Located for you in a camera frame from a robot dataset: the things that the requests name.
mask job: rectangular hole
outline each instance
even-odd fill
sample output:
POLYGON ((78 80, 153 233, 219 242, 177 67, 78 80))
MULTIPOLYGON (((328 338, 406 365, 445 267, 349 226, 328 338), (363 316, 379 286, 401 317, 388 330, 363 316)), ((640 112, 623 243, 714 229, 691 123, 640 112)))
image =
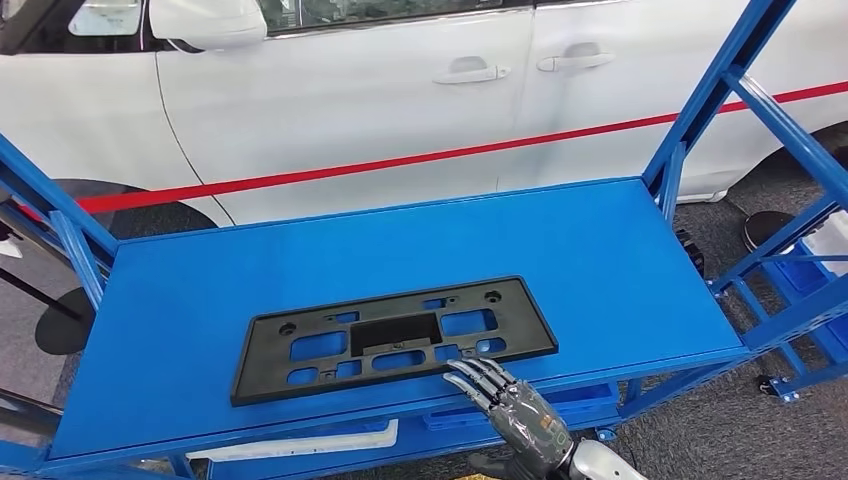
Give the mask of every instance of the rectangular hole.
POLYGON ((302 362, 314 358, 331 357, 347 350, 345 332, 328 332, 320 335, 301 337, 292 342, 289 360, 302 362))
POLYGON ((427 357, 421 350, 412 350, 409 352, 390 353, 388 355, 380 355, 371 361, 371 367, 374 370, 392 370, 395 368, 414 367, 421 365, 427 357))
POLYGON ((414 346, 442 342, 435 313, 422 313, 408 317, 389 318, 357 324, 350 329, 350 353, 362 356, 414 346))
POLYGON ((440 308, 445 308, 447 305, 446 298, 431 298, 430 300, 424 300, 421 302, 421 308, 424 310, 438 310, 440 308))
POLYGON ((289 373, 289 376, 286 377, 286 382, 290 385, 305 385, 314 382, 316 378, 318 378, 317 368, 299 368, 289 373))
POLYGON ((506 342, 500 337, 487 338, 477 342, 477 353, 479 354, 485 355, 489 353, 502 352, 504 350, 506 350, 506 342))
POLYGON ((442 345, 441 347, 436 347, 435 353, 436 360, 439 362, 446 362, 451 359, 459 360, 461 357, 459 354, 459 347, 456 345, 442 345))
POLYGON ((339 323, 353 323, 359 320, 359 312, 345 312, 336 315, 336 321, 339 323))
POLYGON ((336 378, 355 377, 362 373, 362 361, 352 360, 336 365, 336 378))
POLYGON ((448 337, 486 332, 498 328, 495 313, 488 308, 442 315, 442 331, 448 337))

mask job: red stripe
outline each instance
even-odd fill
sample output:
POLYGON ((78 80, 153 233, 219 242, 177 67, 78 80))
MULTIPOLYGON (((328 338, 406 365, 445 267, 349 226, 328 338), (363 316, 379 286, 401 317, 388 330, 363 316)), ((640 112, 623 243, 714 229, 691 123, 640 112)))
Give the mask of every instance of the red stripe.
MULTIPOLYGON (((779 103, 785 103, 843 92, 848 92, 848 82, 839 82, 830 85, 822 85, 819 87, 805 88, 802 90, 781 93, 776 95, 774 98, 779 103)), ((719 113, 736 112, 739 110, 744 110, 745 108, 747 107, 742 102, 728 103, 721 107, 719 113)), ((337 167, 320 168, 317 170, 305 170, 302 172, 280 173, 276 175, 268 175, 265 177, 246 178, 243 180, 229 180, 226 182, 209 183, 205 185, 167 188, 151 192, 132 192, 119 195, 103 195, 100 197, 80 198, 77 201, 84 209, 86 209, 90 213, 109 212, 113 210, 123 210, 127 208, 136 207, 146 207, 150 205, 159 205, 163 203, 177 202, 180 200, 188 200, 190 198, 205 197, 208 195, 222 195, 225 193, 240 192, 242 190, 272 187, 289 183, 306 182, 309 180, 338 177, 341 175, 350 175, 353 173, 371 172, 374 170, 382 170, 384 168, 394 168, 402 167, 405 165, 415 165, 418 163, 435 162, 438 160, 445 160, 448 158, 461 157, 465 155, 495 152, 498 150, 526 147, 530 145, 539 145, 542 143, 556 142, 559 140, 567 140, 570 138, 587 137, 590 135, 598 135, 601 133, 610 133, 619 130, 628 130, 631 128, 647 127, 650 125, 659 125, 661 123, 673 122, 676 118, 676 113, 668 113, 665 115, 640 118, 637 120, 628 120, 626 122, 611 123, 608 125, 600 125, 597 127, 550 133, 546 135, 538 135, 535 137, 527 137, 516 140, 490 143, 486 145, 478 145, 474 147, 456 148, 453 150, 444 150, 441 152, 432 152, 419 155, 410 155, 406 157, 390 158, 388 160, 379 160, 375 162, 356 163, 353 165, 341 165, 337 167)))

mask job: car door handle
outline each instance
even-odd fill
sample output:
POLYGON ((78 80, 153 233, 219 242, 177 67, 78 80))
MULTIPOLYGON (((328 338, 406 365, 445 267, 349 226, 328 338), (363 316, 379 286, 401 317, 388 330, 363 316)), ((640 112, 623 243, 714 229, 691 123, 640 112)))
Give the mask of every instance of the car door handle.
POLYGON ((441 85, 456 85, 459 83, 479 83, 491 82, 492 80, 500 80, 511 72, 509 67, 494 65, 478 70, 469 70, 467 72, 451 72, 443 73, 433 79, 434 82, 441 85))
POLYGON ((612 53, 596 53, 578 57, 547 57, 536 63, 536 68, 543 72, 558 72, 566 68, 594 68, 609 63, 615 59, 612 53))

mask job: black round base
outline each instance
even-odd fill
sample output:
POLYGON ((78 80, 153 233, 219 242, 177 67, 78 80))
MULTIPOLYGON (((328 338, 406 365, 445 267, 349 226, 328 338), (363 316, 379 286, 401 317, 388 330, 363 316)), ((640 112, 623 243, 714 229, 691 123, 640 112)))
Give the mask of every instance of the black round base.
POLYGON ((44 353, 69 355, 85 348, 94 322, 94 309, 82 288, 62 295, 58 302, 78 313, 80 320, 68 317, 55 308, 48 308, 35 327, 35 343, 44 353))
POLYGON ((742 229, 742 240, 748 251, 753 252, 793 218, 794 215, 773 210, 757 212, 748 217, 742 229))

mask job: mounting hole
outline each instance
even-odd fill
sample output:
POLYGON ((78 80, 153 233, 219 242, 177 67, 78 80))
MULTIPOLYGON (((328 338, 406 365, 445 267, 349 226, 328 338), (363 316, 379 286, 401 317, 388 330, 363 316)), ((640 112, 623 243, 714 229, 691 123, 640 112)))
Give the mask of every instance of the mounting hole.
POLYGON ((287 337, 294 333, 295 330, 297 330, 297 325, 291 322, 286 322, 282 327, 280 327, 280 335, 287 337))
POLYGON ((486 294, 483 295, 483 298, 489 303, 498 303, 503 297, 497 290, 492 290, 491 292, 486 292, 486 294))

